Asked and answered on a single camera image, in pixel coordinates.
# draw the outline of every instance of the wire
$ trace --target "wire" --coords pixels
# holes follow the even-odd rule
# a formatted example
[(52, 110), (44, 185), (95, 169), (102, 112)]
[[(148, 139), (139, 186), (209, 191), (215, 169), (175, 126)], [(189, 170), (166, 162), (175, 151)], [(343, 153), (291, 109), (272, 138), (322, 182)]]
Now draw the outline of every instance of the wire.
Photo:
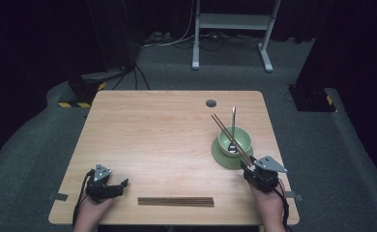
[(147, 83), (147, 80), (146, 80), (146, 76), (144, 76), (143, 72), (141, 71), (140, 68), (138, 68), (137, 64), (134, 62), (134, 66), (140, 71), (140, 74), (141, 76), (143, 77), (143, 80), (144, 80), (144, 83), (146, 83), (146, 87), (148, 90), (150, 90), (150, 86), (149, 84)]
[(189, 46), (187, 46), (187, 47), (180, 47), (180, 46), (177, 46), (177, 45), (175, 45), (175, 44), (173, 44), (173, 46), (175, 46), (175, 47), (177, 47), (177, 48), (179, 48), (179, 49), (190, 49), (190, 48), (192, 48), (193, 44), (192, 44), (192, 43), (189, 43)]
[(222, 49), (224, 46), (225, 46), (225, 40), (224, 40), (224, 38), (223, 37), (219, 37), (219, 39), (222, 41), (222, 43), (220, 44), (220, 46), (219, 47), (217, 47), (217, 48), (215, 48), (215, 49), (209, 49), (209, 48), (205, 48), (204, 46), (199, 46), (201, 49), (203, 49), (203, 50), (206, 50), (206, 51), (217, 51), (217, 50), (220, 50), (220, 49)]
[(85, 195), (84, 197), (83, 197), (83, 199), (82, 199), (82, 201), (80, 201), (80, 203), (79, 203), (79, 206), (82, 204), (82, 202), (86, 199), (86, 197), (87, 197), (87, 195)]
[(134, 90), (137, 90), (137, 72), (136, 72), (136, 69), (133, 69), (134, 71)]
[(125, 77), (124, 75), (122, 75), (122, 77), (120, 77), (119, 81), (117, 81), (116, 85), (112, 88), (112, 90), (116, 89), (116, 87), (119, 85), (120, 81), (122, 81), (124, 77)]
[(164, 44), (164, 43), (170, 43), (173, 40), (171, 37), (163, 35), (162, 32), (154, 32), (152, 35), (150, 35), (148, 38), (145, 39), (144, 43), (146, 46), (149, 45), (155, 45), (155, 44)]
[(288, 216), (289, 216), (289, 205), (288, 205), (288, 202), (287, 202), (287, 199), (285, 199), (285, 192), (284, 192), (284, 189), (282, 188), (282, 185), (280, 183), (279, 184), (279, 187), (281, 188), (281, 193), (279, 193), (278, 190), (276, 190), (275, 188), (272, 188), (273, 191), (275, 191), (275, 193), (279, 196), (279, 198), (281, 198), (282, 200), (282, 205), (284, 207), (284, 215), (282, 216), (282, 224), (285, 228), (285, 231), (287, 230), (287, 220), (288, 220)]
[(225, 42), (225, 44), (229, 44), (229, 45), (247, 45), (247, 44), (258, 44), (262, 38), (258, 38), (257, 41), (255, 42), (250, 42), (250, 40), (253, 40), (253, 39), (257, 39), (257, 38), (254, 38), (254, 37), (244, 37), (244, 38), (238, 38), (238, 37), (229, 37), (229, 38), (225, 38), (227, 41), (229, 40), (238, 40), (238, 39), (245, 39), (244, 42)]
[(185, 36), (188, 34), (188, 32), (189, 32), (189, 28), (190, 28), (190, 26), (191, 26), (191, 20), (192, 20), (192, 8), (193, 8), (193, 6), (194, 6), (194, 0), (191, 0), (191, 12), (190, 12), (190, 15), (189, 15), (188, 29), (186, 30), (186, 33), (185, 33), (185, 35), (184, 35), (182, 38), (180, 38), (180, 39), (177, 40), (177, 41), (171, 42), (171, 43), (147, 44), (147, 45), (142, 45), (141, 47), (147, 47), (147, 46), (153, 46), (153, 45), (172, 45), (172, 44), (176, 44), (176, 43), (179, 43), (179, 42), (181, 42), (181, 41), (185, 41), (185, 40), (187, 40), (187, 39), (185, 39)]
[(86, 176), (83, 179), (82, 188), (80, 189), (79, 198), (77, 199), (77, 203), (76, 203), (76, 205), (74, 206), (74, 209), (73, 209), (72, 227), (74, 227), (74, 225), (76, 224), (77, 215), (79, 214), (80, 204), (82, 204), (83, 200), (87, 196), (86, 195), (86, 196), (83, 197), (83, 199), (81, 199), (82, 195), (83, 195), (83, 191), (85, 190), (86, 181), (87, 181), (88, 178), (91, 178), (94, 173), (95, 173), (95, 170), (93, 170), (93, 169), (90, 170), (88, 173), (86, 173)]

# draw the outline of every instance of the metal spoon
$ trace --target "metal spoon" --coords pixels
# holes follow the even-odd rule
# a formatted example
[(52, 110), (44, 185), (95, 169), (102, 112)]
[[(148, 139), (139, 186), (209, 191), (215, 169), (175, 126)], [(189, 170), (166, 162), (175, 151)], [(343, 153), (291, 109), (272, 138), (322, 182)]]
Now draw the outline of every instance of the metal spoon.
[[(232, 127), (231, 127), (231, 133), (232, 134), (231, 135), (235, 139), (234, 132), (235, 132), (235, 128), (236, 128), (236, 106), (233, 107), (233, 121), (232, 121), (231, 125), (232, 125)], [(228, 145), (228, 151), (230, 153), (238, 153), (234, 143), (230, 143), (230, 145)]]

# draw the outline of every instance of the gray carpet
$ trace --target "gray carpet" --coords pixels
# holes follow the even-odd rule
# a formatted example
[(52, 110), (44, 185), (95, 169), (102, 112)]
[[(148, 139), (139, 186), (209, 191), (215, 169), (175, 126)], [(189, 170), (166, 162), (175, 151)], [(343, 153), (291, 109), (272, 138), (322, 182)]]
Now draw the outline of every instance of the gray carpet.
[[(206, 42), (213, 49), (218, 44)], [(254, 44), (200, 51), (191, 69), (191, 49), (153, 46), (136, 61), (153, 90), (258, 90), (264, 94), (297, 202), (298, 231), (377, 231), (377, 170), (367, 156), (334, 89), (336, 113), (299, 112), (287, 85), (294, 84), (312, 43), (271, 41), (274, 72), (266, 73)], [(119, 79), (107, 82), (112, 89)], [(137, 73), (137, 89), (146, 86)], [(135, 88), (128, 73), (118, 90)], [(48, 215), (89, 109), (61, 108), (73, 93), (64, 82), (52, 88), (48, 107), (23, 125), (0, 152), (0, 231), (71, 231)]]

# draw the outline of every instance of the human hand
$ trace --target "human hand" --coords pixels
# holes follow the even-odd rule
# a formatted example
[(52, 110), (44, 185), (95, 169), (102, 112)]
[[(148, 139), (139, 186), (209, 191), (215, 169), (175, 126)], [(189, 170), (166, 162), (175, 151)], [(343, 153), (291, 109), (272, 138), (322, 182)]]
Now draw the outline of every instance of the human hand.
[(113, 204), (114, 198), (104, 199), (101, 204), (86, 196), (80, 204), (73, 232), (90, 232), (98, 225), (104, 214)]
[[(279, 183), (275, 187), (275, 189), (283, 195), (283, 190), (285, 189), (284, 184), (282, 183), (281, 179), (278, 179), (278, 181)], [(284, 210), (282, 199), (274, 191), (263, 192), (255, 188), (250, 183), (248, 184), (251, 189), (252, 195), (254, 196), (255, 205), (263, 222), (265, 231), (285, 231), (285, 228), (282, 224), (282, 213)]]

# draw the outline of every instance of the white metal stand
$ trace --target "white metal stand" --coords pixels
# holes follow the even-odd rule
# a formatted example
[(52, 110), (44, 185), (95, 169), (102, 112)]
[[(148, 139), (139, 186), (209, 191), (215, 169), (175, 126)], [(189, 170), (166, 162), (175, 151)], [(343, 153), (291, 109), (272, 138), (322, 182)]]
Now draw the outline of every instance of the white metal stand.
[(258, 44), (266, 72), (273, 71), (273, 65), (267, 53), (267, 45), (276, 22), (276, 13), (278, 12), (281, 0), (275, 0), (274, 8), (269, 15), (251, 15), (251, 14), (201, 14), (200, 0), (197, 0), (195, 12), (195, 35), (192, 50), (192, 68), (200, 69), (200, 50), (199, 37), (200, 28), (215, 29), (241, 29), (241, 30), (260, 30), (266, 31), (264, 40)]

